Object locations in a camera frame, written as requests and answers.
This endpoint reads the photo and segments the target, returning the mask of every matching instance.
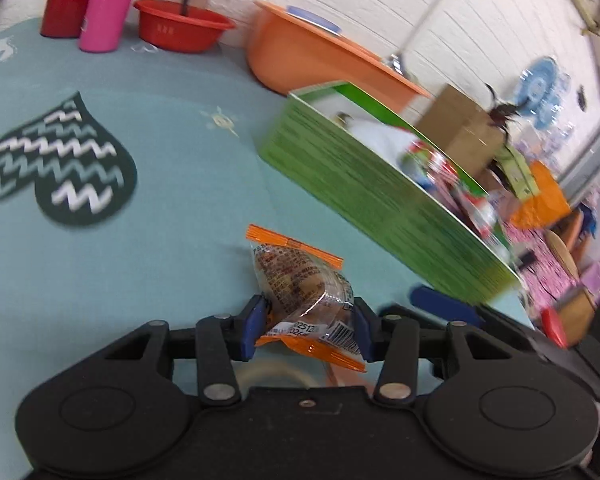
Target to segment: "pink bottle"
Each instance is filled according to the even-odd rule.
[[[89,0],[78,46],[85,52],[118,48],[131,0]]]

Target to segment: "plastic wrapper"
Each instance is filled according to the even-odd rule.
[[[498,216],[488,199],[472,195],[461,184],[453,186],[450,192],[463,213],[462,220],[469,228],[482,240],[493,238],[493,226]]]
[[[253,263],[269,300],[267,332],[256,344],[279,340],[300,354],[364,371],[353,332],[353,291],[336,268],[342,261],[257,226],[247,238],[259,242]]]
[[[438,150],[423,140],[414,141],[399,157],[400,170],[424,189],[436,180],[455,184],[458,172]]]

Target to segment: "orange bag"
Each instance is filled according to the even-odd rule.
[[[353,291],[336,270],[342,259],[255,225],[247,239],[259,242],[254,267],[270,305],[256,346],[282,341],[299,354],[365,371],[353,336]]]
[[[540,194],[526,200],[511,217],[518,229],[549,227],[571,212],[569,203],[547,167],[538,160],[529,165]]]

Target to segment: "teal tablecloth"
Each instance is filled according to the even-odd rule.
[[[13,415],[32,387],[147,320],[179,328],[241,309],[258,291],[249,223],[342,256],[371,306],[408,304],[418,276],[257,157],[283,98],[254,81],[240,52],[152,54],[133,50],[131,34],[93,55],[38,27],[0,35],[0,136],[80,91],[132,155],[138,185],[123,210],[83,229],[46,218],[32,187],[0,202],[0,480],[28,469]],[[218,107],[238,136],[214,123]],[[513,294],[496,307],[528,322]],[[192,371],[176,369],[186,391]]]

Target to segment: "rivet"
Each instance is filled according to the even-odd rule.
[[[411,388],[402,383],[387,383],[380,386],[380,395],[391,400],[406,399],[411,395]]]
[[[235,395],[235,388],[230,384],[215,383],[207,386],[203,393],[210,400],[229,400]]]

